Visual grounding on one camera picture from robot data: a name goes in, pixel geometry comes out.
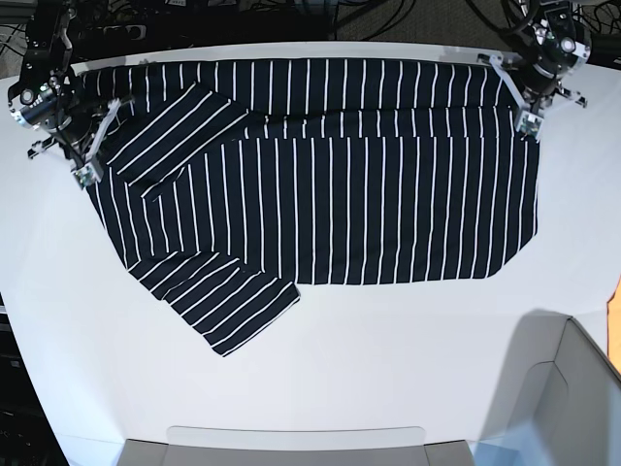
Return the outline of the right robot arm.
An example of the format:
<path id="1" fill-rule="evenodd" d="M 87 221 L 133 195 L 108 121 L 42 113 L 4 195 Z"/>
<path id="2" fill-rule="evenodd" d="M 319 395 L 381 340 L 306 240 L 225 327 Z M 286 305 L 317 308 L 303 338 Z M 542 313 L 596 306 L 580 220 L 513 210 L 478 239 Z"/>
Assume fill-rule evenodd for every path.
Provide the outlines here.
<path id="1" fill-rule="evenodd" d="M 32 144 L 32 159 L 59 146 L 73 163 L 72 174 L 87 184 L 102 177 L 101 146 L 118 111 L 133 95 L 112 98 L 85 95 L 82 79 L 71 66 L 81 32 L 76 1 L 35 1 L 25 22 L 27 48 L 18 81 L 7 91 L 11 116 L 22 127 L 48 134 Z"/>

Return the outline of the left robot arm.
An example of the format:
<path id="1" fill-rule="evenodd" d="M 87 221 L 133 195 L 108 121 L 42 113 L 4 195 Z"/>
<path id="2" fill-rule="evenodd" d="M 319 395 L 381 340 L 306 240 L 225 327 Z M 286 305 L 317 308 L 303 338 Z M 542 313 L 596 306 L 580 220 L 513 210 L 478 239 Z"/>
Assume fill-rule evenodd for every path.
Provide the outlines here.
<path id="1" fill-rule="evenodd" d="M 474 2 L 468 5 L 516 54 L 481 54 L 477 60 L 496 71 L 519 109 L 541 116 L 556 96 L 583 108 L 588 105 L 580 92 L 563 85 L 592 51 L 590 32 L 574 21 L 570 1 L 503 1 L 505 26 L 493 23 Z"/>

